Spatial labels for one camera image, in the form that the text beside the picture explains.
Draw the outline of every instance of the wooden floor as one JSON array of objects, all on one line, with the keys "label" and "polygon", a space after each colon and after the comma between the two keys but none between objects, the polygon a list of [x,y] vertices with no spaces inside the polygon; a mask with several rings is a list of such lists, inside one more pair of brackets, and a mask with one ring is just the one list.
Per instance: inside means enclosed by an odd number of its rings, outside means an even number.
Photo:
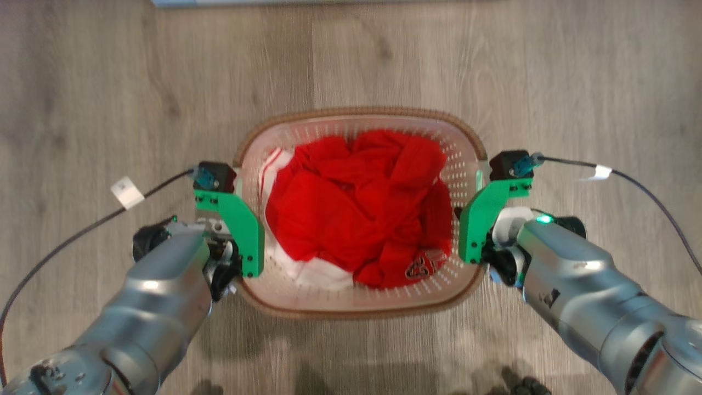
[{"label": "wooden floor", "polygon": [[[541,150],[629,172],[702,254],[702,2],[493,0],[158,10],[146,0],[0,1],[0,299],[59,242],[273,115],[344,105],[451,112],[489,153]],[[538,172],[527,205],[579,215],[624,273],[702,317],[702,278],[641,192]],[[186,182],[68,248],[10,314],[10,376],[68,345],[121,285],[133,232],[191,216]],[[217,305],[163,394],[613,394],[519,295],[488,281],[444,313],[374,322]]]}]

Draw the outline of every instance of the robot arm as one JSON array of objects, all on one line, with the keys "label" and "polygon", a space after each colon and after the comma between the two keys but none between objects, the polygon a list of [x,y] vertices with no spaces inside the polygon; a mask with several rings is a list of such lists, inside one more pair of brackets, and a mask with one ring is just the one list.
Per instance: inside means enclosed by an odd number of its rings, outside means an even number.
[{"label": "robot arm", "polygon": [[203,227],[173,223],[169,230],[73,345],[18,375],[2,394],[156,394],[218,299],[214,273],[224,273],[232,256],[227,244],[227,256],[214,257]]},{"label": "robot arm", "polygon": [[485,262],[617,394],[702,394],[702,321],[651,298],[607,251],[555,222],[504,216],[494,229],[518,233],[497,248],[489,240]]}]

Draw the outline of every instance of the cable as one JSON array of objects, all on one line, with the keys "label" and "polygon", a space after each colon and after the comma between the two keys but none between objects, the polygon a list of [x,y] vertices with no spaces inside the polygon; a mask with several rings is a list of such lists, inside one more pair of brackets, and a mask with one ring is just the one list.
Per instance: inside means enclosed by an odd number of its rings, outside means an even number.
[{"label": "cable", "polygon": [[[146,192],[144,194],[144,199],[147,199],[154,195],[156,192],[160,191],[161,189],[165,188],[168,184],[173,183],[175,180],[178,180],[181,177],[187,176],[188,174],[191,174],[194,171],[194,169],[188,169],[186,171],[183,171],[181,173],[176,174],[175,176],[172,176],[171,178],[165,180],[164,182],[160,183],[157,185],[155,188],[152,190]],[[110,219],[113,219],[116,216],[119,216],[123,212],[125,212],[126,209],[124,207],[118,209],[117,211],[107,215],[105,218],[102,218],[101,220],[95,222],[94,224],[87,226],[85,229],[82,231],[79,231],[78,233],[74,234],[73,236],[69,237],[66,239],[66,241],[62,242],[61,244],[58,245],[58,247],[54,248],[51,252],[49,252],[39,263],[32,268],[31,271],[20,281],[20,283],[17,285],[15,290],[12,292],[10,295],[8,301],[5,303],[5,307],[3,308],[2,315],[0,316],[0,384],[4,388],[7,385],[7,376],[5,374],[5,362],[2,354],[2,334],[5,330],[5,321],[7,320],[7,315],[10,312],[10,308],[12,307],[12,304],[15,302],[15,299],[17,299],[17,296],[22,292],[22,289],[28,284],[28,282],[34,277],[37,272],[41,270],[41,268],[46,265],[51,258],[53,258],[56,254],[61,252],[64,248],[66,248],[68,245],[70,245],[72,242],[78,240],[79,238],[83,237],[93,229],[99,227],[100,225],[103,225],[104,223],[108,222]]]},{"label": "cable", "polygon": [[[574,166],[584,166],[584,167],[592,167],[592,168],[597,167],[597,165],[595,163],[582,162],[579,160],[560,159],[557,157],[548,157],[548,156],[540,156],[539,159],[542,159],[542,160],[545,160],[548,162],[572,164]],[[687,238],[685,237],[685,234],[682,232],[682,229],[677,224],[676,220],[673,218],[673,215],[668,211],[668,209],[665,208],[663,203],[660,200],[658,200],[658,198],[650,190],[648,190],[648,188],[643,186],[639,181],[634,180],[633,177],[628,176],[627,174],[624,174],[617,169],[612,169],[612,174],[616,174],[617,176],[620,176],[621,178],[625,179],[626,181],[629,181],[630,183],[634,184],[641,191],[643,191],[643,193],[645,193],[646,196],[651,198],[656,203],[658,208],[661,209],[661,211],[665,214],[665,216],[668,218],[670,223],[673,225],[673,228],[675,228],[675,232],[677,232],[677,235],[680,237],[680,241],[682,241],[682,245],[685,246],[685,250],[687,251],[687,254],[690,256],[690,259],[692,259],[692,263],[695,264],[697,271],[702,275],[702,265],[700,265],[700,261],[697,259],[697,256],[695,255],[694,251],[692,251],[692,247],[690,247],[690,243],[687,241]]]}]

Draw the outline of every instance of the plastic laundry basket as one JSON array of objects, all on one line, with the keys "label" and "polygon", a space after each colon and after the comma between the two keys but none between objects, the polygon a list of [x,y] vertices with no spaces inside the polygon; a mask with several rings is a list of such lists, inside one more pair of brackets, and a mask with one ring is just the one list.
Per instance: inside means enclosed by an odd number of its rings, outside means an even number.
[{"label": "plastic laundry basket", "polygon": [[[409,108],[345,108],[278,117],[251,132],[234,160],[241,167],[241,196],[262,218],[258,172],[275,148],[293,149],[325,136],[350,140],[364,131],[391,129],[438,142],[448,160],[441,178],[449,187],[453,207],[464,207],[481,182],[485,149],[475,132],[459,119],[441,112]],[[458,219],[453,221],[453,254],[431,278],[414,285],[374,290],[363,285],[340,291],[299,285],[270,256],[263,274],[240,280],[237,289],[256,308],[289,318],[370,318],[401,316],[446,309],[470,296],[484,271],[458,258]]]}]

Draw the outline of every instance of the cable tag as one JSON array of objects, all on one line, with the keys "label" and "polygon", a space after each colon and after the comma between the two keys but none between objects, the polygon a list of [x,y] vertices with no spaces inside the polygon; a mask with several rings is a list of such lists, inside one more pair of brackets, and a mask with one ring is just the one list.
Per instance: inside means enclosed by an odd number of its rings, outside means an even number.
[{"label": "cable tag", "polygon": [[139,192],[129,177],[117,181],[110,189],[125,209],[130,209],[144,201],[144,195]]},{"label": "cable tag", "polygon": [[599,164],[595,167],[595,175],[590,177],[589,179],[583,179],[582,181],[606,180],[607,178],[609,178],[609,175],[611,173],[612,173],[611,167],[602,166],[601,164]]}]

